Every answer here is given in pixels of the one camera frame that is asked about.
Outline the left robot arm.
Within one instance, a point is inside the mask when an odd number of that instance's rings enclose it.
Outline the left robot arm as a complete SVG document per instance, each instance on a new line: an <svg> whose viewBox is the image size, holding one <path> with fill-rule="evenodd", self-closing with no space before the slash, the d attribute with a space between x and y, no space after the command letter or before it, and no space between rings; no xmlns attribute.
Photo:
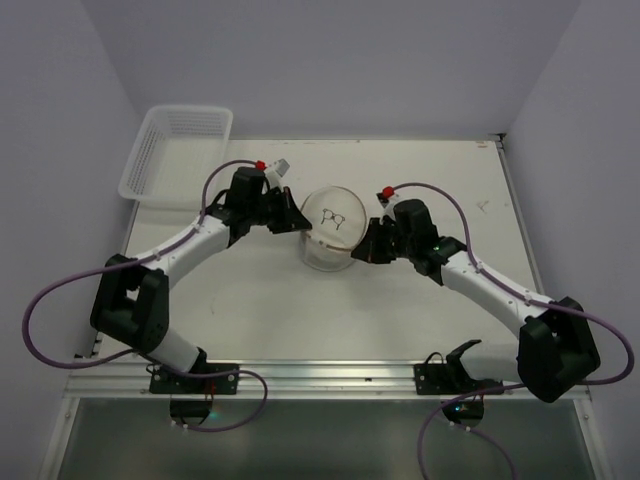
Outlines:
<svg viewBox="0 0 640 480"><path fill-rule="evenodd" d="M98 332L188 378L205 377L206 354L171 328L171 289L254 226L273 234L311 227L282 183L289 169L285 160L232 165L229 187L213 200L203 198L185 230L135 258L115 255L107 261L90 316Z"/></svg>

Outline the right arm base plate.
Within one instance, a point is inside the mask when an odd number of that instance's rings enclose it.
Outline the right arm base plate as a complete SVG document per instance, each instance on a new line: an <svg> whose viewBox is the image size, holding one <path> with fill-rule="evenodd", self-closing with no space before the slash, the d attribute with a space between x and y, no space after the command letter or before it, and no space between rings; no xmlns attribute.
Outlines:
<svg viewBox="0 0 640 480"><path fill-rule="evenodd" d="M419 396L461 395L503 385L501 381L491 379L471 379L460 368L443 363L414 364L413 379Z"/></svg>

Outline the white mesh laundry bag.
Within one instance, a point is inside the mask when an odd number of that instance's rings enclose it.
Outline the white mesh laundry bag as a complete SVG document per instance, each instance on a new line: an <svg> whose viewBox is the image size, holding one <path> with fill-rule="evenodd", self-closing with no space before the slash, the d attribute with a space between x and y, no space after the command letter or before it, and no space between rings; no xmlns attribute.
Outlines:
<svg viewBox="0 0 640 480"><path fill-rule="evenodd" d="M355 260L352 251L364 238L368 217L364 204L351 190L327 186L310 193L301 213L312 228L300 234L304 264L323 272L339 272Z"/></svg>

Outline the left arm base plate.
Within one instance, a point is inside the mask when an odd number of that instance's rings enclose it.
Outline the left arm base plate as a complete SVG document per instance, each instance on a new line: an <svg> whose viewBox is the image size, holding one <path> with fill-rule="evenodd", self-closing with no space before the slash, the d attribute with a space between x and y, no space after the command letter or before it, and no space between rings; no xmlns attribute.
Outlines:
<svg viewBox="0 0 640 480"><path fill-rule="evenodd" d="M206 363L188 376L170 372L165 367L151 370L149 392L159 395L235 395L240 366L233 363Z"/></svg>

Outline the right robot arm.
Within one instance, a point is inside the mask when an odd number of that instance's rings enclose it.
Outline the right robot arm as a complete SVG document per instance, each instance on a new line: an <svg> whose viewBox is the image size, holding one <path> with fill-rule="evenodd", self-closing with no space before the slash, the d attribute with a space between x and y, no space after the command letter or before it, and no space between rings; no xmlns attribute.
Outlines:
<svg viewBox="0 0 640 480"><path fill-rule="evenodd" d="M436 365L416 365L418 393L427 385L442 393L468 393L511 382L552 403L600 367L578 302L554 301L472 260L467 244L439 234L423 201L396 194L380 195L378 201L383 213L370 219L352 258L377 265L405 259L419 275L481 307L517 340L498 345L472 339Z"/></svg>

